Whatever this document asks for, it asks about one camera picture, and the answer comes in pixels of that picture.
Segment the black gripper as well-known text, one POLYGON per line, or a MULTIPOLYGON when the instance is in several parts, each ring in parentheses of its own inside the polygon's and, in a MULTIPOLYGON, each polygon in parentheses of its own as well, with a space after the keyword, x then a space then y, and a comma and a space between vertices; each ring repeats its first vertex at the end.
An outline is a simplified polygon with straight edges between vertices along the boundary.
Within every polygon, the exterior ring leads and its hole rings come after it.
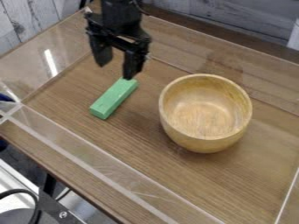
POLYGON ((114 58, 113 48, 126 52, 123 78, 143 71, 151 36, 142 27, 143 0, 101 0, 101 13, 87 12, 87 34, 94 59, 101 67, 114 58))

